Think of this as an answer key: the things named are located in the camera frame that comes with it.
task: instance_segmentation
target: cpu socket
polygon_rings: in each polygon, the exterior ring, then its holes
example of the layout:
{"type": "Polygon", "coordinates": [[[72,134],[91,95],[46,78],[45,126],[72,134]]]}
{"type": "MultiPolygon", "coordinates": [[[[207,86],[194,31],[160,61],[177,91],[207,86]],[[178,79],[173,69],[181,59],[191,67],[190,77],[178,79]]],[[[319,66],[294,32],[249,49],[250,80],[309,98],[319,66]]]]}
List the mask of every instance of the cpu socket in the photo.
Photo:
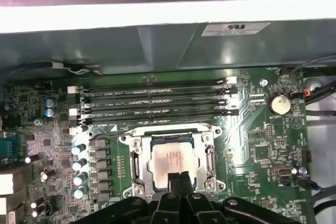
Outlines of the cpu socket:
{"type": "Polygon", "coordinates": [[[205,123],[139,127],[119,137],[130,150],[132,186],[123,192],[150,200],[165,191],[168,173],[188,171],[195,191],[217,194],[226,189],[216,179],[214,139],[222,129],[205,123]]]}

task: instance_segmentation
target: label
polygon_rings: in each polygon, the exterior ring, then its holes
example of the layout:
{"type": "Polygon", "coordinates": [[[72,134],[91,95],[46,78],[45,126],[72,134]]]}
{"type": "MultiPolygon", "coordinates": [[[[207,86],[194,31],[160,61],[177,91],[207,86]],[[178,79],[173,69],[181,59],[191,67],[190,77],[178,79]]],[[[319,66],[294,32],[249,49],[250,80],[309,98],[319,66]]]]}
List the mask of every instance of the label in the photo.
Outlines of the label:
{"type": "Polygon", "coordinates": [[[256,34],[270,23],[225,23],[209,24],[205,27],[202,36],[233,36],[256,34]]]}

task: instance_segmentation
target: green circuit board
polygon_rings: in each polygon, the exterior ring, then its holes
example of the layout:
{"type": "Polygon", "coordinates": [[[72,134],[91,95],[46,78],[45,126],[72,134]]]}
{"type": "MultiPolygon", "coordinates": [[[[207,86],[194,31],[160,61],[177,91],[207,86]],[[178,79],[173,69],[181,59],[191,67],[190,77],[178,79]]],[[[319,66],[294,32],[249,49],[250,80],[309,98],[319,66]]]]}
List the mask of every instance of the green circuit board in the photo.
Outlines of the green circuit board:
{"type": "MultiPolygon", "coordinates": [[[[27,207],[27,223],[67,224],[108,204],[122,199],[122,192],[131,186],[129,147],[121,144],[117,138],[108,137],[109,193],[100,198],[92,181],[92,164],[89,164],[89,178],[85,184],[87,192],[83,198],[75,199],[76,186],[72,183],[76,176],[71,168],[74,160],[71,147],[76,139],[91,134],[121,134],[136,127],[145,125],[167,125],[202,122],[223,129],[223,134],[215,140],[217,179],[226,183],[227,188],[217,195],[218,200],[229,196],[241,197],[279,214],[288,216],[302,223],[309,223],[306,200],[311,197],[310,191],[298,187],[300,174],[292,174],[287,181],[280,182],[272,170],[274,164],[286,164],[290,167],[304,167],[309,176],[310,153],[308,150],[305,101],[300,98],[290,99],[290,111],[284,115],[272,112],[269,100],[275,94],[287,95],[299,90],[290,82],[287,74],[279,68],[250,68],[207,71],[183,71],[157,74],[130,74],[96,78],[80,78],[53,81],[32,82],[26,87],[7,87],[6,95],[14,98],[16,108],[8,111],[9,116],[20,115],[19,125],[15,125],[21,146],[26,155],[39,153],[43,158],[34,164],[35,181],[28,188],[28,198],[39,196],[57,197],[57,207],[49,215],[41,215],[36,219],[29,215],[27,207]],[[218,98],[209,85],[197,86],[193,91],[181,85],[169,91],[165,85],[171,83],[201,83],[212,80],[236,78],[235,109],[239,115],[222,115],[213,113],[216,110],[211,103],[197,102],[189,106],[190,97],[218,98]],[[71,125],[69,109],[80,104],[69,104],[68,86],[88,89],[87,93],[95,93],[95,107],[99,116],[90,118],[89,129],[85,134],[70,135],[71,125]],[[120,87],[128,86],[126,91],[120,87]],[[185,104],[185,106],[169,107],[169,116],[148,119],[146,110],[137,111],[145,100],[144,86],[156,88],[162,104],[185,104]],[[54,115],[46,116],[45,101],[54,101],[54,115]],[[112,112],[104,108],[113,107],[112,112]],[[34,120],[42,121],[41,125],[34,120]],[[40,172],[43,169],[55,169],[56,175],[41,182],[40,172]]],[[[165,113],[162,105],[156,114],[165,113]]],[[[3,132],[13,131],[3,122],[3,132]]]]}

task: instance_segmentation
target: motherboard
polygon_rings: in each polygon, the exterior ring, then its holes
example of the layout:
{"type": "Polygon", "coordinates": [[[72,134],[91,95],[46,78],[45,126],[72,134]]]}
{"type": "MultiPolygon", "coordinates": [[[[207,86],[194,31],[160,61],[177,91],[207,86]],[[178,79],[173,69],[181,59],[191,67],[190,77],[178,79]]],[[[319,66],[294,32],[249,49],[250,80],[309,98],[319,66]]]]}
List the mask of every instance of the motherboard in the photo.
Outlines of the motherboard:
{"type": "Polygon", "coordinates": [[[167,188],[167,173],[184,171],[216,201],[240,197],[309,223],[311,192],[298,186],[311,162],[305,100],[280,68],[7,86],[1,127],[1,165],[32,170],[27,224],[150,200],[167,188]]]}

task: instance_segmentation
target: metal panel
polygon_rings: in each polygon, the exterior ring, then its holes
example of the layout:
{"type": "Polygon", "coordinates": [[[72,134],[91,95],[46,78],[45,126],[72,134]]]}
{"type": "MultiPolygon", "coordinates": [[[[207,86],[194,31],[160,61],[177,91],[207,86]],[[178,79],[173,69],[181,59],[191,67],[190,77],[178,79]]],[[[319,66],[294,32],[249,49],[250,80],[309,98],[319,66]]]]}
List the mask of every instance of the metal panel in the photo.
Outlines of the metal panel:
{"type": "MultiPolygon", "coordinates": [[[[104,74],[271,66],[336,51],[336,22],[273,22],[255,35],[202,37],[206,24],[0,35],[3,67],[38,61],[97,64],[104,74]]],[[[22,78],[64,72],[27,73],[22,78]]]]}

